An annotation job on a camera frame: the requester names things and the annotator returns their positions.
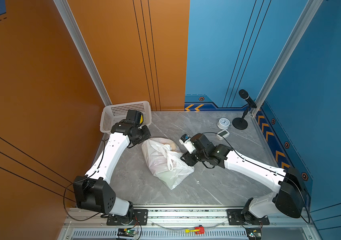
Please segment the white plastic bag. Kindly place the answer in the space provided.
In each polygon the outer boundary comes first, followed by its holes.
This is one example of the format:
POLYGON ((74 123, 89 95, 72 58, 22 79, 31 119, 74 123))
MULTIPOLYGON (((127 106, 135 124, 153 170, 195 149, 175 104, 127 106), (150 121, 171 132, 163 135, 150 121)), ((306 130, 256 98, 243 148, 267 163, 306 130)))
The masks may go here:
POLYGON ((180 148, 170 139, 150 138, 142 143, 141 148, 150 172, 170 190, 194 172, 194 167, 181 160, 180 148))

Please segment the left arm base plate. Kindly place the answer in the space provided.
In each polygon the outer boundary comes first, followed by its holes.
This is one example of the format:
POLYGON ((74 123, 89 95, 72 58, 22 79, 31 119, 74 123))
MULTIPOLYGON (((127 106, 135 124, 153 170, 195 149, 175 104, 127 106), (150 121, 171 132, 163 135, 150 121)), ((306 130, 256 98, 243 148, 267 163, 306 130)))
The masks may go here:
POLYGON ((134 209, 126 216, 112 215, 107 218, 108 226, 146 226, 148 220, 148 209, 134 209))

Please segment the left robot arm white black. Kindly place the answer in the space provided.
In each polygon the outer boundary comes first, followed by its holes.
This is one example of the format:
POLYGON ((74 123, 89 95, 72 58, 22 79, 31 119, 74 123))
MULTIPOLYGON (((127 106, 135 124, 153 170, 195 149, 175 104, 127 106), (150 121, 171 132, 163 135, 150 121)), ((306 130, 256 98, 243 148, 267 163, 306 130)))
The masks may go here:
POLYGON ((109 184, 125 149, 150 138, 150 131, 143 122, 141 112, 128 110, 125 119, 112 126, 101 156, 84 176, 77 176, 72 184, 79 209, 115 217, 123 224, 133 220, 133 203, 118 198, 109 184))

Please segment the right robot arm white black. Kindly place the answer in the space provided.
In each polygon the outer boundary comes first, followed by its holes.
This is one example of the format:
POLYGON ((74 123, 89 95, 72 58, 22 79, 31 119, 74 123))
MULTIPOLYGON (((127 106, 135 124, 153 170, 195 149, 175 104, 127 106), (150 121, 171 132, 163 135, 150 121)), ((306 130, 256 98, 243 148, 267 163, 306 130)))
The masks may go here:
POLYGON ((193 167, 201 162, 208 169, 228 169, 252 178, 271 190, 268 195, 247 200, 240 214, 234 217, 241 224, 258 225, 275 213, 299 219, 302 211, 308 210, 305 203, 308 191, 297 169, 266 165, 239 153, 230 144, 215 146, 203 133, 193 137, 184 134, 179 142, 187 150, 181 160, 188 166, 193 167))

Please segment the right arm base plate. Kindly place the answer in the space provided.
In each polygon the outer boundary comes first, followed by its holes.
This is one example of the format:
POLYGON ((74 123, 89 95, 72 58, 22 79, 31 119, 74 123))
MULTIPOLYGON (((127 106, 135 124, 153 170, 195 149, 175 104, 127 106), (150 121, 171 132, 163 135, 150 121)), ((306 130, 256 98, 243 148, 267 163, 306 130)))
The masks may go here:
POLYGON ((251 225, 251 226, 268 226, 270 225, 267 216, 256 218, 250 213, 243 213, 241 209, 227 209, 227 219, 231 226, 251 225))

